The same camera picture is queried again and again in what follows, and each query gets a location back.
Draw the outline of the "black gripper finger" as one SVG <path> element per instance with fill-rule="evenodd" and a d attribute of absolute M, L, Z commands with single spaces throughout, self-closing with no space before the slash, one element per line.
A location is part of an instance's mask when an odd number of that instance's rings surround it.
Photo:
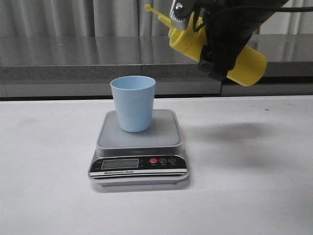
<path fill-rule="evenodd" d="M 202 46 L 198 69 L 212 79 L 222 81 L 235 67 L 236 59 L 242 51 L 242 41 L 218 38 L 213 30 L 206 27 L 207 44 Z"/>

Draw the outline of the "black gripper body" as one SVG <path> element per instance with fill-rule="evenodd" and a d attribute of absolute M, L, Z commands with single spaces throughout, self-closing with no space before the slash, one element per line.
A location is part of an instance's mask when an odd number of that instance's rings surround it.
<path fill-rule="evenodd" d="M 203 19 L 195 30 L 208 27 L 218 38 L 242 41 L 243 49 L 252 33 L 284 4 L 285 0 L 197 0 L 194 12 L 203 10 Z"/>

